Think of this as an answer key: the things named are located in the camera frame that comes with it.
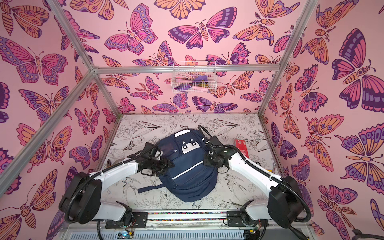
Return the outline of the navy blue student backpack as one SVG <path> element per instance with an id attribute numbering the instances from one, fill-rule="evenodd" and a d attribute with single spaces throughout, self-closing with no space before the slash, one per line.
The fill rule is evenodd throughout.
<path id="1" fill-rule="evenodd" d="M 185 129 L 160 140 L 163 157 L 174 166 L 159 175 L 158 186 L 138 189 L 138 193 L 167 188 L 183 202 L 206 197 L 216 186 L 218 170 L 204 165 L 208 149 L 204 136 L 195 129 Z"/>

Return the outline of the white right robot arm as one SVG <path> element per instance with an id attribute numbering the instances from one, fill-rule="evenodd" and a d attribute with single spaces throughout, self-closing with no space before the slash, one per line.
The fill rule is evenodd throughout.
<path id="1" fill-rule="evenodd" d="M 252 220 L 272 220 L 289 229 L 293 222 L 307 223 L 312 214 L 309 205 L 292 177 L 273 174 L 247 158 L 237 147 L 222 144 L 217 137 L 205 140 L 209 150 L 206 164 L 235 171 L 259 188 L 268 200 L 264 204 L 248 204 L 246 214 Z"/>

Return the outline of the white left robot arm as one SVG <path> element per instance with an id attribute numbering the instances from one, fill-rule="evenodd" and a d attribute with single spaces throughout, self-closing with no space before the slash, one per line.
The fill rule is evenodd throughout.
<path id="1" fill-rule="evenodd" d="M 62 197 L 59 209 L 68 224 L 114 221 L 128 226 L 133 218 L 132 209 L 124 203 L 103 201 L 102 193 L 113 184 L 144 170 L 159 176 L 174 166 L 157 145 L 146 143 L 143 150 L 118 160 L 104 170 L 75 175 Z"/>

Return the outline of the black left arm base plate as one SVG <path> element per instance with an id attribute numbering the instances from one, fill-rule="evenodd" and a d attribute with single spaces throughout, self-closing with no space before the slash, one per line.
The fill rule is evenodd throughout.
<path id="1" fill-rule="evenodd" d="M 106 229 L 144 229 L 148 222 L 148 212 L 132 212 L 123 217 L 120 221 L 107 221 Z"/>

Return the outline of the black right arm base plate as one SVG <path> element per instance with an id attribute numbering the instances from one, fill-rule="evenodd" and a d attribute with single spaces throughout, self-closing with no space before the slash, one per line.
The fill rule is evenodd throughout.
<path id="1" fill-rule="evenodd" d="M 223 219 L 224 225 L 228 227 L 246 227 L 247 225 L 244 223 L 241 217 L 241 211 L 232 210 L 226 212 L 227 216 Z"/>

